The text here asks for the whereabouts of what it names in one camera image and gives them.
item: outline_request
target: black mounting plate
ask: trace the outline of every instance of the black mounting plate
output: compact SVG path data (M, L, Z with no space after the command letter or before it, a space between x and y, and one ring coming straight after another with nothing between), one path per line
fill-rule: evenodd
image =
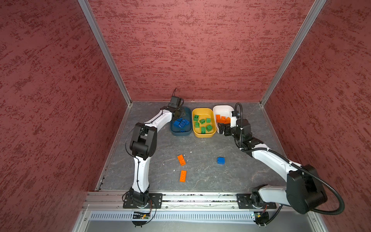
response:
M162 193L150 193L150 199L152 200L152 209L156 209L155 205L157 206L157 209L161 208L162 205ZM124 203L122 205L124 209L142 209L139 208L136 204L133 203L132 197L130 197L130 194L127 193L125 195ZM143 209L149 209L150 205L147 204Z
M238 194L236 194L239 209L257 209L251 204L250 195L251 194L249 194L249 193L238 193ZM274 202L267 203L267 209L277 209L276 203L274 203Z

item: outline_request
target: blue bin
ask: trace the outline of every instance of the blue bin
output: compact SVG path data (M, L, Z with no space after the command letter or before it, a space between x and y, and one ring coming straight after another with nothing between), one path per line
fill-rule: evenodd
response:
M192 125L193 125L192 112L190 108L188 107L184 107L184 111L185 111L186 116L183 117L183 119L186 119L189 121L188 125L183 126L183 128L179 128L174 125L174 120L170 122L171 133L175 136L187 136L192 133Z

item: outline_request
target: yellow bin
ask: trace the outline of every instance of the yellow bin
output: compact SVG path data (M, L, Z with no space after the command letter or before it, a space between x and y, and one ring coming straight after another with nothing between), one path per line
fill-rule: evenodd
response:
M204 124L200 123L200 128L196 128L195 121L193 120L195 115L199 116L199 118L198 118L199 123L200 123L201 119L205 119L205 121L206 121L207 118L211 119L211 123L207 123L207 122L205 122ZM209 108L196 108L196 109L194 109L192 111L192 121L193 121L193 132L194 132L194 135L196 135L196 137L198 137L198 138L210 138L215 134L216 123L215 123L214 113L213 113L212 109L209 109ZM213 127L213 129L210 132L208 132L206 130L206 134L201 134L201 127L207 127L207 125L211 125Z

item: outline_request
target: plastic container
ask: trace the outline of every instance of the plastic container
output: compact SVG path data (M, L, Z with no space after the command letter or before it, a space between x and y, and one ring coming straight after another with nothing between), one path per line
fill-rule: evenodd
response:
M174 125L174 121L170 122L170 131L175 136L187 136L187 135L190 135L192 133L192 125L193 125L193 123L192 123L192 121L193 121L192 112L191 112L190 108L188 108L188 107L184 107L184 111L185 111L186 116L183 117L183 119L187 119L189 121L188 125L185 125L183 128L179 128L179 127Z
M210 118L211 119L211 122L210 123L204 123L204 124L201 124L200 123L200 128L196 128L195 127L195 121L193 121L193 118L195 115L198 115L200 116L198 121L200 122L200 120L202 119L207 119L207 118ZM214 113L211 109L209 108L196 108L192 111L192 125L193 125L193 132L194 132L194 135L196 135L196 137L198 138L210 138L212 137L215 132L216 132L216 123L215 123L215 117L214 117ZM206 134L201 134L201 127L207 127L207 125L211 125L213 127L213 129L208 132L206 131Z
M231 107L230 105L216 105L213 108L214 112L214 118L216 118L216 115L219 114L221 117L224 116L226 118L232 117L231 112L234 111L234 108ZM219 127L218 124L216 123L216 131L219 133Z

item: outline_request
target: red wall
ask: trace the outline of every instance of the red wall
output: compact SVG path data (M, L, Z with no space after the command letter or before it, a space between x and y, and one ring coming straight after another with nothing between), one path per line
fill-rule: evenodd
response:
M313 0L90 0L133 100L259 101Z
M125 101L77 1L2 1L0 35L0 231L70 232Z
M369 0L328 0L265 106L288 157L343 196L330 231L371 230L370 12Z

